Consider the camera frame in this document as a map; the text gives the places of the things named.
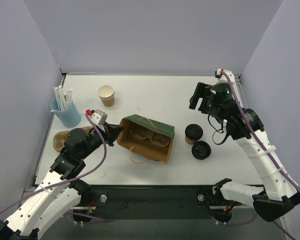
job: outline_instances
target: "blue cup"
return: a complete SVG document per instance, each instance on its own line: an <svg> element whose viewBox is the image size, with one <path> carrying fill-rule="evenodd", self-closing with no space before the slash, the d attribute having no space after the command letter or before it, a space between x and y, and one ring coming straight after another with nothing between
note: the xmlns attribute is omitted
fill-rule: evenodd
<svg viewBox="0 0 300 240"><path fill-rule="evenodd" d="M81 122L81 115L73 102L67 110L59 111L57 100L54 98L51 102L51 109L56 110L55 115L66 128L74 128Z"/></svg>

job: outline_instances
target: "table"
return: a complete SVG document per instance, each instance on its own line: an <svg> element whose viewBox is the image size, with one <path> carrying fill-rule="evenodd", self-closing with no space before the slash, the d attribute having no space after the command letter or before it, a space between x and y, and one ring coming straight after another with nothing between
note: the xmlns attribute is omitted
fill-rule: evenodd
<svg viewBox="0 0 300 240"><path fill-rule="evenodd" d="M168 164L147 161L135 164L130 160L129 150L117 145L108 147L104 164L83 178L90 185L213 185L224 178L249 185L262 184L245 152L230 137L223 145L212 142L213 128L207 115L189 109L189 98L198 82L215 84L212 76L110 76L72 75L64 80L64 89L73 88L73 102L82 116L77 127L89 126L85 110L100 109L108 114L107 122L119 124L121 119L138 114L175 126L173 149ZM115 104L105 107L98 97L102 85L111 85L115 90ZM211 155L198 160L191 153L192 145L185 142L185 128L199 124L203 131L202 140L211 146ZM39 184L59 155L53 149L56 133L70 130L63 127L54 116L42 151L35 183ZM215 135L220 142L223 135ZM100 147L85 159L86 167L81 174L95 167L104 154ZM133 153L136 161L144 161Z"/></svg>

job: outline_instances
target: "stack of paper cups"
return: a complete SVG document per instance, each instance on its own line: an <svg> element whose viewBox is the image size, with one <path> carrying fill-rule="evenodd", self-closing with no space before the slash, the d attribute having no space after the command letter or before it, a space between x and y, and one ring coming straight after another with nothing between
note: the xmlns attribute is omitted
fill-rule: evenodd
<svg viewBox="0 0 300 240"><path fill-rule="evenodd" d="M98 90L99 98L101 99L103 105L106 107L111 107L115 104L115 91L112 86L104 85Z"/></svg>

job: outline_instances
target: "cardboard box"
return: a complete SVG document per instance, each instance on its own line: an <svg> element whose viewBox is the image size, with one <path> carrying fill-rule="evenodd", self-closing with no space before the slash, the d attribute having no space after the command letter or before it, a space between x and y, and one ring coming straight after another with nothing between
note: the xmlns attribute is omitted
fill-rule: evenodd
<svg viewBox="0 0 300 240"><path fill-rule="evenodd" d="M124 127L116 142L118 145L147 159L167 164L171 155L175 127L142 117L131 115L123 118Z"/></svg>

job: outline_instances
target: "black lid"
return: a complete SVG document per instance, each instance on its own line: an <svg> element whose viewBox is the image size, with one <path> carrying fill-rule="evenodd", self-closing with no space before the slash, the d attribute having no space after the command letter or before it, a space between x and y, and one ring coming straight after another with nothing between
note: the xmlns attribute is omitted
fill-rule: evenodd
<svg viewBox="0 0 300 240"><path fill-rule="evenodd" d="M199 160L206 159L211 154L211 148L205 141L197 141L191 149L192 155Z"/></svg>
<svg viewBox="0 0 300 240"><path fill-rule="evenodd" d="M185 128L185 136L193 141L198 141L202 138L204 131L198 124L190 124Z"/></svg>

